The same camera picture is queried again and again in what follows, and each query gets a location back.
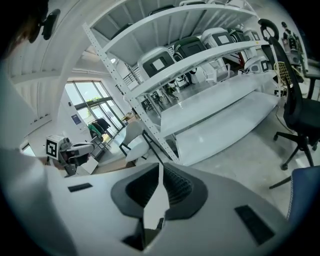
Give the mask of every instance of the black cushion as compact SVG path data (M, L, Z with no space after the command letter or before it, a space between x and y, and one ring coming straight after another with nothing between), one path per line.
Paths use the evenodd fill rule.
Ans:
M171 8L175 8L175 6L172 5L172 4L169 4L169 5L166 5L166 6L162 6L162 7L160 7L160 8L157 8L157 9L151 11L151 12L149 13L149 16L154 15L154 14L157 14L157 13L162 12L162 11L165 11L165 10L168 10L168 9L171 9Z
M317 140L320 137L320 102L303 98L299 118L293 126L297 133L310 137L310 140Z
M114 39L117 35L119 35L122 31L126 30L130 26L132 26L132 23L125 24L122 28L120 28L112 37L110 40Z

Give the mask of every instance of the shelf bracket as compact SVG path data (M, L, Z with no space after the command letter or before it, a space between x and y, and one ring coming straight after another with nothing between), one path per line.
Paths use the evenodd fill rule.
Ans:
M153 24L154 33L155 33L155 43L156 43L156 46L159 46L158 23L155 20L154 22L152 22L152 24Z
M193 35L195 34L195 32L197 31L197 28L198 28L199 24L203 21L206 13L207 13L207 10L204 10L204 11L202 12L199 20L198 20L197 23L195 24L194 29L193 29L193 31L192 31L192 33L191 33L190 36L193 36Z
M170 45L171 44L171 33L172 33L172 28L173 28L173 25L172 25L172 16L169 17L169 29L168 29L168 42L167 44Z
M236 17L237 15L229 15L228 18L226 18L220 25L220 27L224 27L224 25L230 20L230 19L233 19L234 17Z
M113 18L111 18L111 17L109 16L109 14L106 15L106 18L112 23L112 25L114 25L114 27L115 27L117 30L120 29L120 27L118 26L118 24L116 23L116 21L115 21Z
M226 13L224 13L218 20L212 25L213 28L219 27L218 24L227 16Z
M130 14L130 12L129 12L129 10L128 10L128 8L127 8L125 3L122 5L122 8L123 8L125 14L128 16L130 22L134 23L134 20L132 19L132 16L131 16L131 14Z
M141 0L139 0L138 3L139 3L139 7L140 7L140 10L141 10L142 17L145 18L146 17L146 13L145 13L145 9L144 9L144 6L142 5Z
M203 31L205 31L207 29L207 27L210 25L210 23L218 16L218 14L220 13L220 10L217 10L214 15L212 15L212 17L207 21L207 23L205 24L205 26L203 27Z
M182 26L182 29L181 29L181 32L180 32L180 36L179 36L179 40L181 40L182 37L183 37L183 35L184 35L184 32L185 32L185 29L186 29L186 26L187 26L187 22L188 22L189 16L190 16L190 11L188 11L188 12L186 13L186 16L185 16L185 18L184 18L183 26Z
M139 49L139 51L141 52L141 54L144 54L144 51L141 48L140 43L138 42L138 40L136 39L136 37L132 34L131 35L132 40L134 41L135 46Z

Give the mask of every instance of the ceiling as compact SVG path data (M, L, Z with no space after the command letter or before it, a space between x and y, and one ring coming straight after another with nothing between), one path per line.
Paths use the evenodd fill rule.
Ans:
M50 0L49 13L57 8L61 10L52 37L46 41L39 36L32 44L26 41L6 60L5 68L12 84L33 109L35 121L57 116L63 89L77 61L84 54L91 62L95 58L82 24L91 22L115 2Z

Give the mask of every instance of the window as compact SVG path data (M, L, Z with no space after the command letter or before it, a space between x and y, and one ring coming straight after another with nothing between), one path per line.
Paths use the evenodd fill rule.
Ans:
M95 119L95 117L91 114L91 112L89 111L89 109L87 107L78 110L78 113L79 113L80 117L83 119L83 121L85 122L85 124L88 124L93 119Z
M111 135L116 134L124 127L122 119L124 114L112 100L110 94L99 81L76 81L67 83L65 90L73 105L86 124L95 119L103 118L110 128Z
M32 148L30 147L29 143L22 149L22 153L27 155L27 156L31 156L31 157L35 157L35 153L33 152Z
M75 85L73 83L67 83L65 85L65 90L69 95L70 100L72 101L73 105L77 105L83 103L84 101L80 97Z
M99 92L102 94L102 97L110 97L109 93L103 88L100 82L94 82L95 86L98 88Z
M92 82L76 82L75 85L86 102L102 98Z

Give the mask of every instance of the black office chair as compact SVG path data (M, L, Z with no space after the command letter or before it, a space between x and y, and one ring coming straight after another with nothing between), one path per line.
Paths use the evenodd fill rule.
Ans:
M288 81L287 85L287 100L284 106L283 118L286 125L297 132L297 135L287 134L284 132L277 132L273 138L274 141L278 139L278 136L287 138L297 143L297 147L291 154L289 159L281 165L282 170L288 169L288 163L295 156L298 150L305 153L310 166L314 166L314 162L309 150L308 145L311 145L314 150L317 149L317 143L320 139L320 102L311 100L309 98L302 98L299 83L294 70L292 69L290 62L287 58L285 51L278 42L279 31L275 24L267 19L260 19L258 22L261 25L261 33L263 38L274 47L274 51L278 61L284 62L285 68L290 76L292 87L290 87ZM264 32L267 33L267 28L271 28L274 32L274 36L266 38Z

